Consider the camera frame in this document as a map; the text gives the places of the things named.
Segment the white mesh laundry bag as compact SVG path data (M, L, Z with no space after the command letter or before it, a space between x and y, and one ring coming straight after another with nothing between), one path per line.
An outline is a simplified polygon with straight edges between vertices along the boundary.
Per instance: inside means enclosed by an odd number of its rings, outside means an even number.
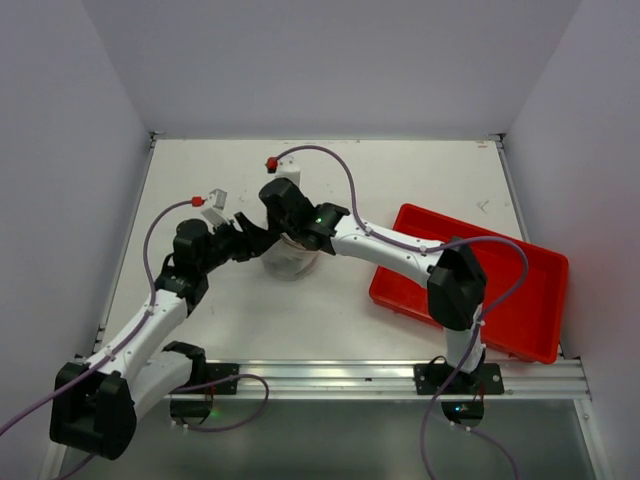
M294 281L309 274L317 262L319 253L305 249L301 244L282 234L280 238L261 255L264 270L272 277Z

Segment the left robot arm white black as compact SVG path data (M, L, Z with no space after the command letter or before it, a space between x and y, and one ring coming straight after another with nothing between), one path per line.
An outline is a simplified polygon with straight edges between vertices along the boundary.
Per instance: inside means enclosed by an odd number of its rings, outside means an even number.
M195 310L208 275L229 260L265 253L279 238L238 213L210 228L198 219L176 228L173 251L151 282L138 315L84 362L69 362L55 379L49 436L52 441L109 460L130 444L137 423L170 393L235 394L242 378L235 364L211 373L205 351L166 337Z

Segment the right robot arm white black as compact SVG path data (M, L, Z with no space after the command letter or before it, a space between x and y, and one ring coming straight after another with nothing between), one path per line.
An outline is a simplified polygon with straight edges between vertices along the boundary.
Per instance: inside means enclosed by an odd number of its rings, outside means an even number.
M335 204L314 205L283 177L263 186L259 199L268 225L303 249L367 261L424 288L428 314L445 332L447 384L464 393L480 382L485 348L479 317L487 276L468 245L411 237L358 220Z

